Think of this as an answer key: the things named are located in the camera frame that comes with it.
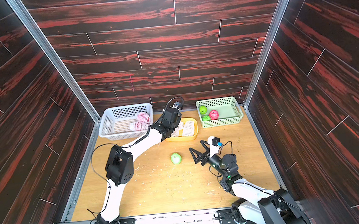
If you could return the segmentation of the white foam net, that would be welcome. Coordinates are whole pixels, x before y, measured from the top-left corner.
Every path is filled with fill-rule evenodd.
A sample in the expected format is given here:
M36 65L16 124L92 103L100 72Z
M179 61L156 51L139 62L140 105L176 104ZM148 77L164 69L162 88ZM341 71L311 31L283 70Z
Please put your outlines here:
M179 125L177 126L177 128L174 130L174 132L171 134L171 137L179 137L180 136L180 131L183 130L184 127L184 123L181 121L179 123Z
M182 136L183 137L190 137L190 136L194 136L194 134L195 134L194 121L186 121L186 122L184 122Z

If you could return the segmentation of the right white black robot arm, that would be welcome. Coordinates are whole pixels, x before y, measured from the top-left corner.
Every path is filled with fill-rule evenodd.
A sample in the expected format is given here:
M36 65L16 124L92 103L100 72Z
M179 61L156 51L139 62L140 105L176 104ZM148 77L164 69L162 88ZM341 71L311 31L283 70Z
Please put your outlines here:
M220 138L210 136L200 143L205 149L203 153L189 148L194 162L216 170L217 180L224 191L239 197L231 205L230 217L235 223L312 224L288 191L283 188L268 190L250 183L240 175L235 154L220 157L219 152L225 146Z

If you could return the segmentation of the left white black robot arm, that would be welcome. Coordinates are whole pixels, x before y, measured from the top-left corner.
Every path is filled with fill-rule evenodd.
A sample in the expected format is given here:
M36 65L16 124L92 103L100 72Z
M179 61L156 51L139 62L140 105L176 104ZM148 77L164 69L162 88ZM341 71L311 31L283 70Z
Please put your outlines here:
M181 121L182 104L175 102L166 108L157 121L147 128L147 133L129 144L113 145L105 166L107 191L96 224L119 224L120 203L124 188L134 175L134 161L165 139L171 137Z

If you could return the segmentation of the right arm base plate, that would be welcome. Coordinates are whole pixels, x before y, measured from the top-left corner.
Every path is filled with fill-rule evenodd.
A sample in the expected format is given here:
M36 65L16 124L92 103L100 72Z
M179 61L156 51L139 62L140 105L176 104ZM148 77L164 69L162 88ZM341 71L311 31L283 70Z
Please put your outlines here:
M263 217L252 209L231 207L215 212L214 217L219 224L260 224L263 223Z

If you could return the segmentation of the green apple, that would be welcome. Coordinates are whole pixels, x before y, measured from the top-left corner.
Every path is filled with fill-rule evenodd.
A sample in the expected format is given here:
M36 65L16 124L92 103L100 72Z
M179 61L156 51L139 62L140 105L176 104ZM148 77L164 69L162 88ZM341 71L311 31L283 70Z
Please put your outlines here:
M207 107L205 106L200 106L198 110L201 115L207 114Z
M201 119L205 122L205 121L210 121L211 117L210 115L203 115Z

